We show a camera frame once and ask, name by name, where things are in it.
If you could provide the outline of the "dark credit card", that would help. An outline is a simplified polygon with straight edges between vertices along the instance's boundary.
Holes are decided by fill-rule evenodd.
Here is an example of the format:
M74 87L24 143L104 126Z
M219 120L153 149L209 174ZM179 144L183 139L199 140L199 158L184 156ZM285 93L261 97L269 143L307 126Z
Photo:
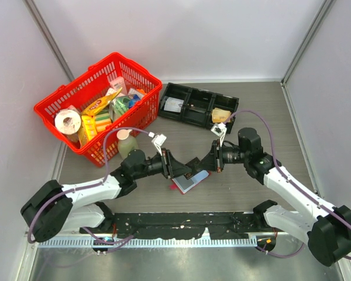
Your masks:
M199 163L200 163L199 158L195 157L185 164L187 167L191 169L189 173L186 173L184 175L186 179L192 178L193 176L195 176L201 171L201 169L198 167Z

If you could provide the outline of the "red leather card holder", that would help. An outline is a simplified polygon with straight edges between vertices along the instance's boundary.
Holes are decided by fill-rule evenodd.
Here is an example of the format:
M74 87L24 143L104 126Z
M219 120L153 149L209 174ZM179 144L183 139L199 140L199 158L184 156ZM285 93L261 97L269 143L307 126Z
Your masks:
M179 176L172 179L175 187L179 190L181 194L189 192L192 188L198 185L200 182L205 180L210 175L210 172L206 170L201 170L197 174L191 176L187 179L185 176Z

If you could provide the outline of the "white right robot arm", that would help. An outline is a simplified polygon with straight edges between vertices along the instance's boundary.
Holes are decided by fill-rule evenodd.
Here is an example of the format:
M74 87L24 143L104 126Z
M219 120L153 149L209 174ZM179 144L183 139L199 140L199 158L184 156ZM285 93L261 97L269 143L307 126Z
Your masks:
M295 210L288 211L267 200L254 208L255 229L277 228L308 246L314 258L331 266L351 253L351 209L335 207L308 190L296 180L273 156L266 153L261 138L253 128L238 132L238 144L226 146L225 124L214 124L211 132L219 139L213 141L210 152L199 167L221 172L226 164L242 164L247 174L280 195Z

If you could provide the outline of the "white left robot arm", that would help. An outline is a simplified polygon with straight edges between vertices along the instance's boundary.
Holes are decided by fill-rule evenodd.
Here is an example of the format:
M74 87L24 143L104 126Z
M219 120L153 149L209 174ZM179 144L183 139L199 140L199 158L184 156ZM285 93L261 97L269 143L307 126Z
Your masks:
M176 160L168 149L162 149L150 158L136 149L103 178L64 185L49 180L20 210L29 227L27 241L30 244L48 241L62 230L74 211L101 200L126 196L137 187L138 179L156 174L173 179L189 172L191 168Z

